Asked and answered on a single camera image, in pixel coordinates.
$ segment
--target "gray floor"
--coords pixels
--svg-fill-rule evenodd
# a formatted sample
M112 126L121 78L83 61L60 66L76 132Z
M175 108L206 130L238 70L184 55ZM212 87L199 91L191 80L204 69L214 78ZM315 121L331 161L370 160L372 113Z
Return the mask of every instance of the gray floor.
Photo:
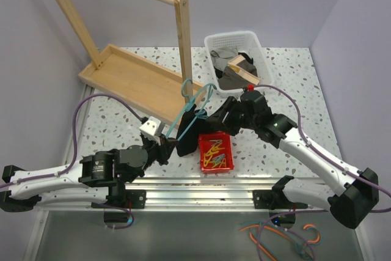
M102 212L51 212L37 260L256 261L255 245L248 233L238 229L241 222L265 216L136 212L134 226L112 232L103 228ZM342 227L330 214L298 216L294 228L312 239L313 232L301 229L307 223L315 224L322 234L322 244L314 247L317 260L363 260L355 231ZM265 232L263 240L279 261L302 260L282 237Z

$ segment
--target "white wall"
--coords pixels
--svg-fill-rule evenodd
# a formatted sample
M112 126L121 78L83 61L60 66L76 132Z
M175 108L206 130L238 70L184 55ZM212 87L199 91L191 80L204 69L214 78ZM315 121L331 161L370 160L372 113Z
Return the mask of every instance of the white wall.
M391 2L339 0L311 47L346 161L370 167L391 190ZM391 201L381 195L379 207ZM389 260L391 216L365 221L376 260Z
M0 171L59 165L86 55L54 0L0 7ZM34 218L0 210L1 260L23 258Z
M192 45L250 29L264 46L308 47L337 0L190 0ZM75 0L99 46L177 46L174 8L155 0Z

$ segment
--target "wooden base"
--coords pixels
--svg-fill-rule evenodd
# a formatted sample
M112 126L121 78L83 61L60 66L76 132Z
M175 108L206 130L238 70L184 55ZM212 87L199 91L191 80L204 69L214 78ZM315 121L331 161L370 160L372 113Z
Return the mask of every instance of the wooden base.
M185 105L182 76L143 57L109 44L101 53L103 65L91 62L81 80L103 92L118 95L130 106L171 124ZM203 84L194 82L196 93Z

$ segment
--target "gray cloth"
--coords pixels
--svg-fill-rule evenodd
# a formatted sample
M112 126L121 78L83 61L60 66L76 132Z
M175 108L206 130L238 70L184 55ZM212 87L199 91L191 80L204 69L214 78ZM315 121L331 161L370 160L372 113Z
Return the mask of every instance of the gray cloth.
M240 62L238 66L253 74L254 76L258 76L255 66L248 63L247 61ZM230 67L226 67L224 69L222 78L218 79L218 82L222 90L240 89L251 84L248 80L242 78Z
M210 51L210 56L213 66L223 72L228 65L228 61L238 56L238 50L236 48L221 47Z

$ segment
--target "metal frame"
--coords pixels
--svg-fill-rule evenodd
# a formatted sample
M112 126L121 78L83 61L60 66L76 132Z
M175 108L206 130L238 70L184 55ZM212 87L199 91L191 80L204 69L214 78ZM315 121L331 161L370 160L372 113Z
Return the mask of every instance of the metal frame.
M92 94L94 89L85 86L81 99ZM82 135L87 120L90 103L79 115L77 131ZM72 156L71 136L68 141L64 164ZM147 201L142 211L175 211L186 212L245 212L254 211L252 191L255 189L271 189L279 178L139 178L127 189L144 189ZM301 178L309 183L324 183L319 178ZM92 209L86 203L51 204L38 211L33 234L24 256L24 261L34 261L43 236L49 211L100 211ZM364 260L374 261L363 224L356 229L357 239Z

